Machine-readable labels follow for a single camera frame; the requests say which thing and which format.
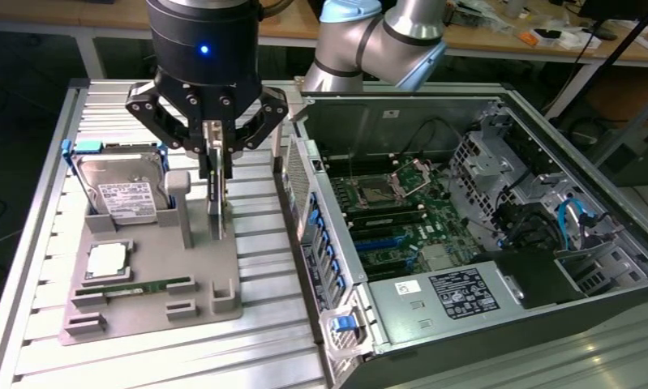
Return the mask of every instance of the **blue cable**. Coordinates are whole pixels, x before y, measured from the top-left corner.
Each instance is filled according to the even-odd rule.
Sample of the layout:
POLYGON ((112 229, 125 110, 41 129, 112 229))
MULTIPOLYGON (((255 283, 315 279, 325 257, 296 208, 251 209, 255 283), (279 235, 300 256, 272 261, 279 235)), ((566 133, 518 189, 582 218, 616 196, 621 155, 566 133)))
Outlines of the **blue cable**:
POLYGON ((561 235, 564 236, 564 248, 565 250, 569 250, 569 236, 565 233, 565 208, 569 205, 569 203, 573 204, 573 207, 576 207, 576 211, 578 213, 578 216, 582 213, 587 213, 588 216, 595 217, 595 213, 591 211, 585 211, 585 206, 582 205, 581 200, 570 198, 564 200, 560 204, 560 210, 557 212, 557 224, 560 225, 560 230, 561 230, 561 235))

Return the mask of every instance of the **orange object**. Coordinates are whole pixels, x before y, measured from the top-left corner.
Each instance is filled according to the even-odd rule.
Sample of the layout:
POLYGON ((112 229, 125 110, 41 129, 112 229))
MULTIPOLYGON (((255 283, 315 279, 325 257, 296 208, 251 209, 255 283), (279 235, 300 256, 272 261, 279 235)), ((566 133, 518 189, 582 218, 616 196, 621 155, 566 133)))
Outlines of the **orange object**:
POLYGON ((521 34, 518 34, 518 38, 530 46, 537 45, 537 38, 528 32, 524 31, 521 34))

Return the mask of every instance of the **hard drive label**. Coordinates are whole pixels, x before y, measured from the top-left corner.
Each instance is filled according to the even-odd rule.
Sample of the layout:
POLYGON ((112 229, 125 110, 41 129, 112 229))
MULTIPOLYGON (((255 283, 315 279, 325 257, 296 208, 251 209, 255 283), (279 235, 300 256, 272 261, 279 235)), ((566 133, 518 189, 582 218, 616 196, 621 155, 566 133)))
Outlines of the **hard drive label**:
POLYGON ((155 201, 148 182, 100 184, 97 187, 112 219, 155 216, 155 201))
POLYGON ((484 314, 498 309, 497 300, 494 300, 477 269, 431 276, 429 282, 449 318, 454 320, 468 318, 474 314, 484 314))

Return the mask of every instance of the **green circuit board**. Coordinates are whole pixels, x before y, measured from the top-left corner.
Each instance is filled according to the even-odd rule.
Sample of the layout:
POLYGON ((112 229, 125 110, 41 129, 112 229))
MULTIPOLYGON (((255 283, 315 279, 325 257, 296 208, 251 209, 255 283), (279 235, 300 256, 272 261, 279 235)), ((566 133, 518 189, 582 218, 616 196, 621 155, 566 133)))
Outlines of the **green circuit board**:
POLYGON ((423 176, 423 172, 413 166, 401 169, 395 175, 395 188, 389 173, 331 179, 338 205, 346 215, 359 212, 381 215, 373 223, 382 224, 371 225, 369 229, 359 229, 358 225, 350 227, 355 245, 363 246, 390 238, 398 241, 391 248, 358 250, 370 280, 462 266, 482 251, 450 200, 442 196, 446 178, 435 171, 429 171, 429 176, 426 173, 423 176), (429 177, 429 183, 407 194, 425 183, 425 177, 429 177), (411 222, 397 218, 399 213, 394 212, 401 208, 411 214, 411 222))

